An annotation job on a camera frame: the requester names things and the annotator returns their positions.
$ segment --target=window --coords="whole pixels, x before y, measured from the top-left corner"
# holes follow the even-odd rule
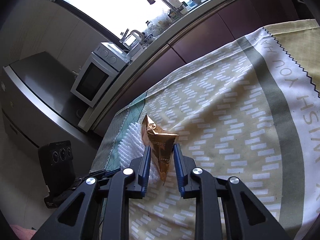
[[[150,5],[147,0],[56,0],[122,49],[126,48],[119,42],[121,32],[127,28],[143,32],[147,21],[169,9],[161,0],[155,1]]]

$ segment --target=white knitted cloth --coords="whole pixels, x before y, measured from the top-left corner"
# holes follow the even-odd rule
[[[128,168],[130,162],[134,158],[142,157],[145,146],[141,137],[141,124],[131,123],[127,129],[127,133],[118,145],[118,153],[120,166],[122,169]],[[151,159],[149,181],[148,183],[156,183],[160,180],[160,176],[156,165]]]

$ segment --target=black camera device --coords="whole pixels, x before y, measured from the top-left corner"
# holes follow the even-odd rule
[[[48,208],[56,208],[53,198],[61,195],[76,179],[70,141],[54,142],[38,149],[44,182],[49,195],[44,202]]]

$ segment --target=zigzag trim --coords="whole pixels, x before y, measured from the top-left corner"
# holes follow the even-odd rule
[[[307,76],[308,78],[310,78],[310,84],[314,85],[314,87],[315,87],[314,90],[315,90],[315,92],[318,93],[318,98],[320,98],[320,92],[319,92],[318,90],[316,90],[316,84],[314,84],[314,83],[312,82],[312,77],[310,77],[310,76],[308,75],[308,71],[304,70],[304,67],[302,67],[296,60],[294,60],[293,57],[291,57],[291,55],[288,53],[288,51],[285,50],[284,47],[282,47],[282,45],[281,45],[281,44],[279,43],[279,41],[275,38],[275,36],[273,36],[266,28],[263,27],[263,29],[264,29],[272,38],[275,39],[275,41],[280,45],[280,48],[283,49],[283,51],[292,59],[292,61],[294,61],[294,62],[299,66],[299,68],[302,68],[302,71],[306,73],[306,76]]]

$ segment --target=snack wrapper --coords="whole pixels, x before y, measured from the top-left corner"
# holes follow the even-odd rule
[[[172,148],[179,135],[163,130],[147,114],[142,121],[141,134],[144,145],[150,145],[151,157],[158,168],[161,180],[165,182],[172,157]]]

